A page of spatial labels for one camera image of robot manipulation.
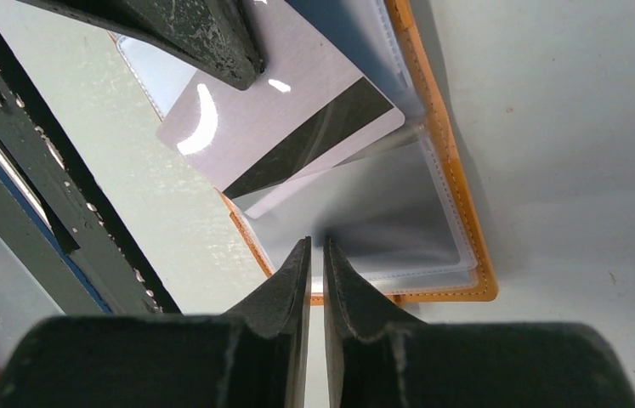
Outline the orange leather card holder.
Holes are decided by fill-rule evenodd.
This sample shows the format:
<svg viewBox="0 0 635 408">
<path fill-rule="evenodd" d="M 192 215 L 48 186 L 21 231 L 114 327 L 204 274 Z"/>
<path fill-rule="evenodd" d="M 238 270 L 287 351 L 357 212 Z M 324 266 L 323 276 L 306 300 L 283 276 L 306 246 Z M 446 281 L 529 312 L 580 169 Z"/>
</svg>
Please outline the orange leather card holder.
<svg viewBox="0 0 635 408">
<path fill-rule="evenodd" d="M 229 198 L 207 181 L 260 268 L 274 274 L 294 241 L 310 236 L 315 303 L 323 301 L 325 239 L 392 299 L 495 298 L 493 269 L 453 136 L 438 124 L 439 92 L 408 2 L 285 2 L 363 71 L 405 123 L 333 167 L 247 195 Z M 202 71 L 138 39 L 115 40 L 162 124 Z"/>
</svg>

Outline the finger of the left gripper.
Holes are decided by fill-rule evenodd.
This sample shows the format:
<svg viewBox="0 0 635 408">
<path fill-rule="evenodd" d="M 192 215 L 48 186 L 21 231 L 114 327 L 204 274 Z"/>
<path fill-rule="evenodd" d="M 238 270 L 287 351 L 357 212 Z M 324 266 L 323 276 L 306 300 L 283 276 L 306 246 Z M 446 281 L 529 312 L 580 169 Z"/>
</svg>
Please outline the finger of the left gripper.
<svg viewBox="0 0 635 408">
<path fill-rule="evenodd" d="M 34 0 L 29 5 L 138 39 L 238 90 L 264 57 L 242 1 Z"/>
</svg>

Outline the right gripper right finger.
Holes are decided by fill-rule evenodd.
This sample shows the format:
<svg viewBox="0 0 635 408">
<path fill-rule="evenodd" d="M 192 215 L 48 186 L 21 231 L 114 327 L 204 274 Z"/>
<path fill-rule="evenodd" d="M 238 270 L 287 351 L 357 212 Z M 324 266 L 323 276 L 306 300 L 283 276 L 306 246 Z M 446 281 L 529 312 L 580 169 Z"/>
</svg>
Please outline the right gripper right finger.
<svg viewBox="0 0 635 408">
<path fill-rule="evenodd" d="M 429 324 L 323 247 L 333 407 L 635 407 L 617 355 L 569 322 Z"/>
</svg>

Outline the silver magnetic stripe card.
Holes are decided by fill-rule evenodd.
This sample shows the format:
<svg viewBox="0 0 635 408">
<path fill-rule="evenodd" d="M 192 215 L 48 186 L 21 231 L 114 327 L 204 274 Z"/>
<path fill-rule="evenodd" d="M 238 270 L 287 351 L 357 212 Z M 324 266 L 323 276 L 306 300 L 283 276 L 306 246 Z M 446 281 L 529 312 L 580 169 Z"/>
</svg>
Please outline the silver magnetic stripe card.
<svg viewBox="0 0 635 408">
<path fill-rule="evenodd" d="M 157 130 L 229 198 L 337 165 L 405 116 L 285 1 L 244 4 L 264 72 L 238 90 L 197 72 Z"/>
</svg>

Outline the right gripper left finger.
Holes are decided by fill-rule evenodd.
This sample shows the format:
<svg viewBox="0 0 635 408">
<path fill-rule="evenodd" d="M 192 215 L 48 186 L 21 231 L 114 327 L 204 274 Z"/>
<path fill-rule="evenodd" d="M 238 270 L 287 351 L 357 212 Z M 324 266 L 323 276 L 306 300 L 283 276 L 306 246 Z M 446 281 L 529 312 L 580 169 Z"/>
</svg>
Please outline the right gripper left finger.
<svg viewBox="0 0 635 408">
<path fill-rule="evenodd" d="M 22 339 L 0 407 L 300 407 L 311 240 L 222 314 L 61 316 Z"/>
</svg>

